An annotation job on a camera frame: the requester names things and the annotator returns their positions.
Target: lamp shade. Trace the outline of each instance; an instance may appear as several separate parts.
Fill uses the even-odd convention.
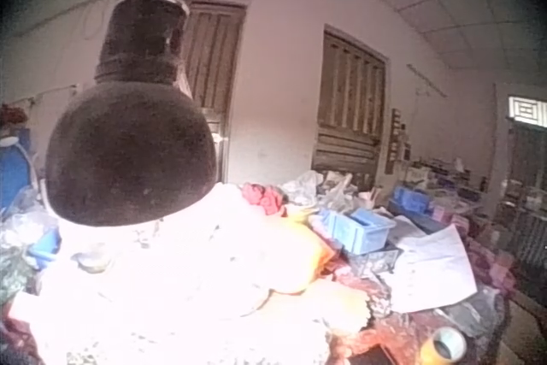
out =
[[[51,208],[87,226],[153,221],[215,184],[201,110],[175,86],[190,0],[118,0],[97,84],[57,122],[46,154]]]

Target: wooden shutter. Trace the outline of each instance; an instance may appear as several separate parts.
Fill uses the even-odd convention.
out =
[[[378,164],[384,95],[384,62],[326,32],[314,169],[353,173],[359,186],[372,183]]]
[[[217,179],[223,180],[227,117],[245,7],[193,3],[185,29],[185,74],[194,101],[202,107],[215,143]]]

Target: tiled ceiling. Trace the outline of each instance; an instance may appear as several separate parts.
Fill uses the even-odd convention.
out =
[[[383,0],[451,68],[547,69],[547,32],[533,0]]]

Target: cluttered table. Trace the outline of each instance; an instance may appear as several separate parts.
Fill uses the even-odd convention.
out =
[[[308,180],[302,190],[298,182],[281,190],[308,195],[309,180],[319,179],[312,173],[300,180]],[[335,211],[346,180],[329,188],[338,198],[321,210],[296,206],[291,196],[287,202],[274,187],[218,185],[148,226],[98,233],[59,221],[58,254],[19,289],[4,290],[3,282],[10,292],[3,341],[42,359],[69,352],[69,365],[120,361],[123,344],[123,361],[166,361],[180,355],[182,338],[187,363],[342,364],[376,346],[398,365],[451,363],[424,360],[424,347],[442,329],[463,341],[445,347],[456,362],[485,360],[504,317],[495,257],[452,225],[426,235],[385,209]],[[110,244],[98,258],[97,247],[89,251],[97,243]],[[90,270],[93,258],[98,265]],[[41,320],[46,332],[37,337],[38,306],[61,325]],[[131,325],[122,326],[124,319]],[[81,329],[85,321],[93,332]],[[86,334],[75,339],[79,332]],[[45,344],[46,334],[64,336]],[[299,357],[289,355],[295,350]]]

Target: red cloth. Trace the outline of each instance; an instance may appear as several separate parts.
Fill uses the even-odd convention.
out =
[[[245,183],[241,192],[250,205],[260,205],[266,215],[285,215],[283,196],[275,188]]]

